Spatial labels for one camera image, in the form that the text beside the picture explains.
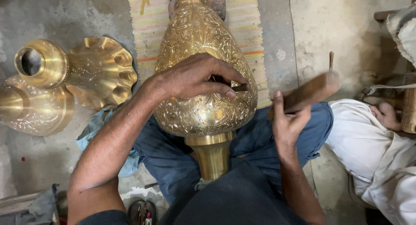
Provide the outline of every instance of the woven mat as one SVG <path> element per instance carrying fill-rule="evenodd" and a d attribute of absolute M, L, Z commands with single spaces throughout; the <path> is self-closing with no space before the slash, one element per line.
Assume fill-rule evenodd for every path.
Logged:
<path fill-rule="evenodd" d="M 143 83 L 154 73 L 162 37 L 169 23 L 169 0 L 128 0 L 131 8 L 139 79 Z M 226 21 L 231 34 L 247 59 L 258 86 L 257 108 L 271 105 L 264 68 L 263 37 L 257 0 L 226 0 Z"/>

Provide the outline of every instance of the brass vase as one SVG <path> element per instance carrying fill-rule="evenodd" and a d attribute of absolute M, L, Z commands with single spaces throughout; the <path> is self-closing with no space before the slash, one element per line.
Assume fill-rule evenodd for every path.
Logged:
<path fill-rule="evenodd" d="M 74 96 L 65 88 L 38 89 L 14 75 L 0 86 L 0 119 L 9 127 L 35 136 L 64 129 L 74 112 Z"/>
<path fill-rule="evenodd" d="M 250 82 L 250 90 L 237 92 L 232 99 L 220 94 L 171 98 L 160 103 L 154 114 L 160 127 L 184 137 L 194 149 L 202 178 L 216 180 L 228 172 L 235 130 L 254 116 L 257 85 L 240 48 L 207 0 L 178 0 L 159 48 L 155 73 L 203 52 L 231 63 Z"/>
<path fill-rule="evenodd" d="M 31 64 L 36 53 L 39 63 Z M 85 38 L 66 54 L 48 40 L 27 42 L 15 56 L 15 66 L 30 85 L 53 89 L 65 84 L 78 103 L 96 111 L 117 107 L 132 96 L 137 74 L 133 58 L 120 43 L 108 37 Z"/>

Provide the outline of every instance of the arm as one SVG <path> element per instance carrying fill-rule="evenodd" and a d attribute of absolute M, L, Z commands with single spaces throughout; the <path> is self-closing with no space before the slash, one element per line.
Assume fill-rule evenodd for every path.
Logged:
<path fill-rule="evenodd" d="M 222 77 L 226 84 L 209 81 L 212 75 Z M 234 90 L 227 85 L 231 81 L 248 84 L 231 64 L 208 53 L 192 55 L 147 79 L 82 153 L 67 192 L 68 224 L 101 211 L 125 211 L 118 193 L 117 175 L 135 139 L 161 101 L 210 93 L 234 97 Z"/>
<path fill-rule="evenodd" d="M 287 205 L 308 224 L 325 223 L 322 208 L 310 188 L 297 158 L 296 140 L 311 117 L 311 107 L 287 115 L 283 111 L 283 96 L 275 93 L 273 134 L 280 159 L 282 193 Z"/>

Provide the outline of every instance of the dark shirt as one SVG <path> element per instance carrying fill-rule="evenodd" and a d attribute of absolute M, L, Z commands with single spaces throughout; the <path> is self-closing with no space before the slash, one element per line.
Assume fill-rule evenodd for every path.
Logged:
<path fill-rule="evenodd" d="M 279 197 L 257 167 L 242 161 L 203 190 L 186 189 L 158 224 L 306 224 Z M 129 221 L 124 212 L 109 210 L 79 224 L 121 225 Z"/>

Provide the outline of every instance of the blue jeans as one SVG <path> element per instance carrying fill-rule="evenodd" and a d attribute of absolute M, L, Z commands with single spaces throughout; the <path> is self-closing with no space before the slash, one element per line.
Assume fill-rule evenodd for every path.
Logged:
<path fill-rule="evenodd" d="M 241 160 L 257 166 L 264 173 L 275 190 L 281 193 L 280 162 L 275 148 L 272 122 L 268 120 L 270 107 L 256 111 L 253 119 L 237 130 L 236 138 L 230 144 L 230 170 Z M 297 155 L 303 167 L 309 159 L 319 157 L 316 153 L 325 143 L 334 116 L 328 103 L 312 106 L 312 116 L 296 142 Z M 176 197 L 190 185 L 199 182 L 198 162 L 189 153 L 184 138 L 163 131 L 154 116 L 147 121 L 140 132 L 134 148 L 140 155 L 150 174 L 159 183 L 167 202 L 172 204 Z"/>

